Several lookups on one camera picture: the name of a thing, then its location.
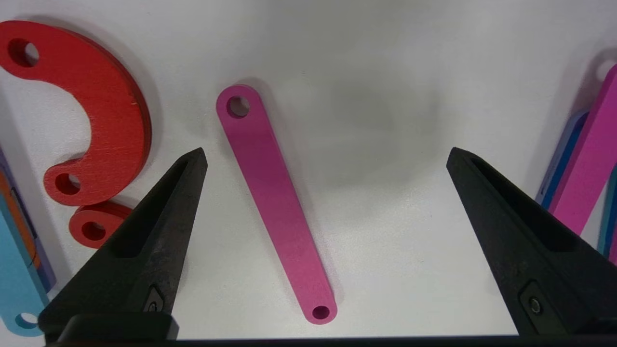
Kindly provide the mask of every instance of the red part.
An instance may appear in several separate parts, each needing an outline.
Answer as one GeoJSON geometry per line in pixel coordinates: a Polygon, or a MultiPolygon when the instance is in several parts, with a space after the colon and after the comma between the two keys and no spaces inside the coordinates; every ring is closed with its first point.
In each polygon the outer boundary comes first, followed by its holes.
{"type": "Polygon", "coordinates": [[[111,201],[81,206],[68,222],[68,229],[73,238],[82,245],[100,248],[131,211],[130,208],[111,201]]]}
{"type": "Polygon", "coordinates": [[[150,151],[150,115],[137,83],[111,53],[72,31],[11,20],[0,23],[0,66],[16,77],[68,91],[90,120],[92,137],[84,156],[45,173],[43,184],[53,200],[93,205],[115,196],[137,177],[150,151]],[[35,64],[26,57],[28,43],[39,52],[35,64]]]}

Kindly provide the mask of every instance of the light blue piece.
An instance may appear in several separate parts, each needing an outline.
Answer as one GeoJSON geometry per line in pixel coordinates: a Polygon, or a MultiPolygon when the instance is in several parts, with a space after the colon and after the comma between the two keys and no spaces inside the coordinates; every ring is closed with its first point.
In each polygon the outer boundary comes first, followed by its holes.
{"type": "Polygon", "coordinates": [[[33,337],[42,335],[36,324],[21,314],[39,315],[49,299],[22,237],[0,196],[0,317],[10,332],[33,337]]]}

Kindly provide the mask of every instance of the flat plastic part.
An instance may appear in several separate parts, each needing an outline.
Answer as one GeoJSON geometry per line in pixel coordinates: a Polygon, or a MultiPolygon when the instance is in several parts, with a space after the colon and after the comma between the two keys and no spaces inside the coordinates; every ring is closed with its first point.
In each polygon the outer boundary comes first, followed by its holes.
{"type": "Polygon", "coordinates": [[[228,87],[217,113],[304,316],[331,322],[334,295],[259,94],[246,85],[228,87]],[[248,101],[246,115],[232,111],[235,98],[248,101]]]}
{"type": "Polygon", "coordinates": [[[47,258],[47,254],[43,249],[41,240],[35,232],[34,226],[28,217],[25,206],[17,190],[15,180],[9,170],[9,164],[0,149],[0,194],[3,195],[7,206],[11,212],[11,216],[15,221],[19,233],[22,236],[22,241],[28,254],[36,267],[36,271],[43,283],[45,292],[56,284],[56,275],[51,269],[51,264],[47,258]]]}
{"type": "Polygon", "coordinates": [[[604,80],[574,147],[549,211],[582,233],[617,163],[617,66],[604,80]]]}
{"type": "Polygon", "coordinates": [[[559,182],[568,166],[568,161],[572,156],[588,115],[589,111],[577,112],[570,117],[566,127],[563,129],[563,133],[561,133],[557,149],[550,160],[549,168],[536,196],[536,201],[545,209],[549,209],[550,203],[553,201],[559,182]]]}
{"type": "Polygon", "coordinates": [[[111,201],[82,206],[68,222],[73,238],[84,246],[100,248],[133,210],[111,201]]]}
{"type": "Polygon", "coordinates": [[[90,120],[84,156],[45,173],[52,199],[69,206],[100,203],[139,174],[150,150],[150,116],[137,84],[109,52],[72,31],[11,20],[0,23],[0,66],[16,77],[68,91],[90,120]],[[36,63],[25,52],[30,43],[39,53],[36,63]]]}
{"type": "Polygon", "coordinates": [[[37,325],[22,314],[38,316],[49,300],[3,196],[0,196],[0,274],[0,317],[4,325],[17,335],[41,335],[37,325]]]}
{"type": "Polygon", "coordinates": [[[608,180],[607,197],[602,211],[600,224],[600,237],[598,238],[598,252],[607,257],[609,261],[617,265],[617,238],[615,227],[617,226],[617,167],[613,169],[611,178],[608,180]]]}

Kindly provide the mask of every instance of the magenta piece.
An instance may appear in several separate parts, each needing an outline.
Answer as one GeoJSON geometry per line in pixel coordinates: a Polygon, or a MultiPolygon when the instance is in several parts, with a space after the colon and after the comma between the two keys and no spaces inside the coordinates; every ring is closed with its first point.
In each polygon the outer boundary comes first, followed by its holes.
{"type": "Polygon", "coordinates": [[[616,76],[617,65],[604,80],[549,207],[577,235],[617,164],[616,76]]]}
{"type": "Polygon", "coordinates": [[[217,113],[304,316],[313,324],[331,322],[334,295],[258,92],[228,87],[217,113]],[[249,103],[245,115],[232,110],[240,98],[249,103]]]}

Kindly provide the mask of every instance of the red piece hole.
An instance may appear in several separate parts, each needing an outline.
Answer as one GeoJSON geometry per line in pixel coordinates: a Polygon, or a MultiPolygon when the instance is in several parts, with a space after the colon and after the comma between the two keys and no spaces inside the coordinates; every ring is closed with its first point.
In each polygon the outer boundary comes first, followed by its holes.
{"type": "Polygon", "coordinates": [[[68,173],[62,173],[56,177],[56,188],[66,195],[75,195],[81,188],[81,183],[76,176],[68,173]]]}
{"type": "Polygon", "coordinates": [[[99,241],[105,237],[105,228],[98,223],[88,222],[81,227],[83,236],[91,241],[99,241]]]}
{"type": "Polygon", "coordinates": [[[313,309],[313,317],[316,319],[326,319],[330,316],[330,309],[326,306],[317,306],[313,309]]]}
{"type": "Polygon", "coordinates": [[[227,111],[235,118],[244,118],[250,108],[249,101],[242,96],[234,96],[227,103],[227,111]]]}
{"type": "Polygon", "coordinates": [[[14,38],[9,42],[9,56],[15,64],[22,67],[33,67],[39,59],[35,45],[23,38],[14,38]]]}

